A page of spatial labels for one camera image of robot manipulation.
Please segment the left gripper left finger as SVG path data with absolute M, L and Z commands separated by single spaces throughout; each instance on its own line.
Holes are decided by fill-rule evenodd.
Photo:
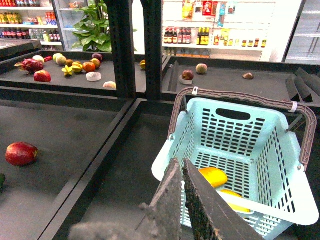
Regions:
M 144 217 L 138 232 L 144 240 L 178 240 L 181 230 L 182 175 L 179 161 L 170 160 L 150 204 L 139 208 Z

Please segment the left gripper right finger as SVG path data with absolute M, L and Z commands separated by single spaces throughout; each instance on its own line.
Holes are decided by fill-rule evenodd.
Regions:
M 218 194 L 199 170 L 183 160 L 183 178 L 195 240 L 261 240 L 259 235 Z

